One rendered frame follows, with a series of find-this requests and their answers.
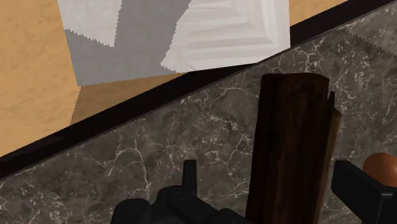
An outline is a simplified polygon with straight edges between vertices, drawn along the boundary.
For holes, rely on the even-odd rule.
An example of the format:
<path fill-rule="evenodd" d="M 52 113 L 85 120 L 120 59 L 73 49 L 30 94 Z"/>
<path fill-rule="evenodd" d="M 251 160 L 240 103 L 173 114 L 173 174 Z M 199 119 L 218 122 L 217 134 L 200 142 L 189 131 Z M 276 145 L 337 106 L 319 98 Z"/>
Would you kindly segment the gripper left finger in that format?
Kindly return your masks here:
<path fill-rule="evenodd" d="M 180 185 L 160 189 L 154 203 L 145 199 L 119 202 L 110 224 L 248 224 L 235 211 L 215 209 L 197 197 L 197 161 L 185 160 Z"/>

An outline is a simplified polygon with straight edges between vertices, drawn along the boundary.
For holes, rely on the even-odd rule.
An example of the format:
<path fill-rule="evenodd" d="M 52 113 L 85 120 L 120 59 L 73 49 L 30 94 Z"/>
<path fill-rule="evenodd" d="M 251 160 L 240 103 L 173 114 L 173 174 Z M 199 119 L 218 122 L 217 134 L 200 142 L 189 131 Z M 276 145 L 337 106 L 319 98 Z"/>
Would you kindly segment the white panelled door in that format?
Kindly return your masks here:
<path fill-rule="evenodd" d="M 78 85 L 256 63 L 290 46 L 288 0 L 57 0 Z"/>

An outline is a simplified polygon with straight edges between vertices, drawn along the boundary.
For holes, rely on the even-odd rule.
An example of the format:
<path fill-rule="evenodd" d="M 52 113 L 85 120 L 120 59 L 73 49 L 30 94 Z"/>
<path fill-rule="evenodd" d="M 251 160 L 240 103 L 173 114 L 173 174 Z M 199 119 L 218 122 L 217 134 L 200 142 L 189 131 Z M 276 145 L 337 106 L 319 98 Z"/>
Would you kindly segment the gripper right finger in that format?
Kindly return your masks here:
<path fill-rule="evenodd" d="M 397 224 L 397 188 L 379 183 L 350 161 L 335 162 L 331 190 L 363 224 Z"/>

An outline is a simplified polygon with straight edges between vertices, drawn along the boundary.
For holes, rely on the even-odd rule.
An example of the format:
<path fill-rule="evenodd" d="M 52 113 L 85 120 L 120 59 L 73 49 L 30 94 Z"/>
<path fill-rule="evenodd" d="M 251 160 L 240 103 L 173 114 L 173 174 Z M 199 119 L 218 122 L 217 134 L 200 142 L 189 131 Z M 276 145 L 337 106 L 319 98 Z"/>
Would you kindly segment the dark brown wooden block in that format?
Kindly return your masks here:
<path fill-rule="evenodd" d="M 253 224 L 317 224 L 341 114 L 329 79 L 265 74 L 246 218 Z"/>

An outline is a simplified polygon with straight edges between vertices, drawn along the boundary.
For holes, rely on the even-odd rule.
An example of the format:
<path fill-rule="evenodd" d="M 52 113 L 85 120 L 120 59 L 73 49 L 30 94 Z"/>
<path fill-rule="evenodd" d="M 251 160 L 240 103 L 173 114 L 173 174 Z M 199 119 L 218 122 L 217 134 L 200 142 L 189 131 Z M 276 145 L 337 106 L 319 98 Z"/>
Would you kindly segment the brown round object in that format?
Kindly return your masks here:
<path fill-rule="evenodd" d="M 366 158 L 363 170 L 385 186 L 397 188 L 397 157 L 388 153 L 374 153 Z"/>

